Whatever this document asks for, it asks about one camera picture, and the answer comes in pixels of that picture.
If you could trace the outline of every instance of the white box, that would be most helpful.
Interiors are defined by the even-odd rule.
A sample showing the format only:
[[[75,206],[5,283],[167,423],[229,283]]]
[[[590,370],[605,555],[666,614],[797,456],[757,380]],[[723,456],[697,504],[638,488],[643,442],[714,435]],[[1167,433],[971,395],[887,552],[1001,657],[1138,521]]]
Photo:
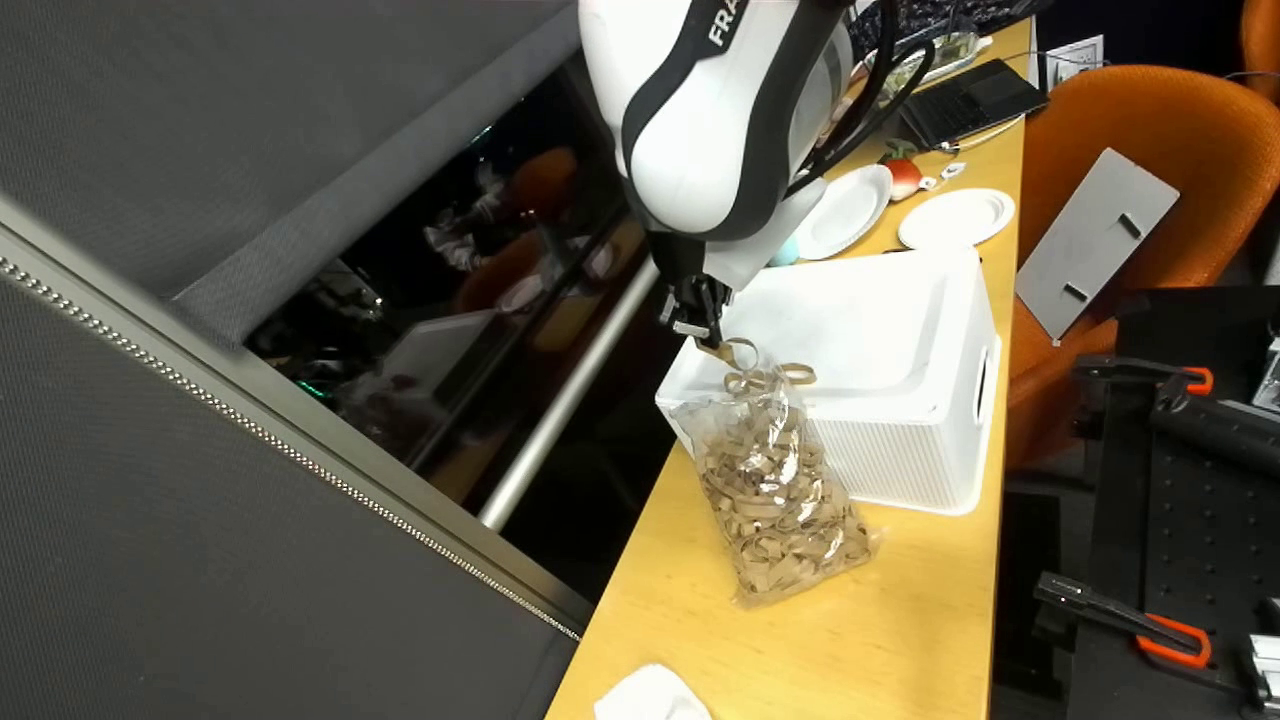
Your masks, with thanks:
[[[815,370],[802,402],[856,502],[976,510],[1001,349],[971,250],[770,270],[723,307],[723,336]],[[657,406],[685,449],[676,407],[723,395],[720,380],[697,346],[673,360]]]

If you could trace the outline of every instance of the yellow table surface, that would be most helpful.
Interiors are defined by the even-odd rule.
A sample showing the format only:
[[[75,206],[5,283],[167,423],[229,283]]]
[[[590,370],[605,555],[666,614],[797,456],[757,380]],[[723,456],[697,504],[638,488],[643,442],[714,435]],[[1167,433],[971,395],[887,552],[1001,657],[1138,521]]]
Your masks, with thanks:
[[[1024,69],[1029,26],[984,51]],[[950,190],[1020,191],[1024,129],[962,150]],[[892,206],[854,258],[897,250],[897,224],[925,202]],[[1001,393],[979,510],[925,517],[860,504],[886,535],[873,563],[781,606],[745,607],[717,517],[676,449],[595,606],[551,699],[551,720],[592,704],[641,665],[670,665],[720,720],[969,720],[990,716],[998,627],[998,540],[1006,488],[1006,387],[1016,287],[1016,224],[979,250],[998,332]]]

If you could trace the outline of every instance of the clear plastic bag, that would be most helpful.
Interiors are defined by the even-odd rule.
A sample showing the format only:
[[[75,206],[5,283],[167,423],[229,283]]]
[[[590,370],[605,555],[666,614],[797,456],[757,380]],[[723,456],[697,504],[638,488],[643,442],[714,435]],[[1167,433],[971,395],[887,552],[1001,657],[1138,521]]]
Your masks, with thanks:
[[[723,395],[681,407],[681,442],[732,549],[742,596],[764,606],[863,563],[878,540],[797,402],[811,370],[770,364],[748,339],[730,349]]]

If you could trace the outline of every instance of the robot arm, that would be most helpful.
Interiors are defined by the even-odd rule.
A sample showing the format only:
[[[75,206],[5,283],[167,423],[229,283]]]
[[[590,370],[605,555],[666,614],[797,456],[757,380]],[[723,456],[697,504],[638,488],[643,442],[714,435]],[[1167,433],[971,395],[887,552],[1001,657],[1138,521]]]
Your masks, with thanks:
[[[870,129],[897,55],[897,0],[863,86],[854,0],[581,0],[595,106],[652,260],[673,287],[673,330],[720,346],[720,307],[770,266],[822,191],[802,191]]]

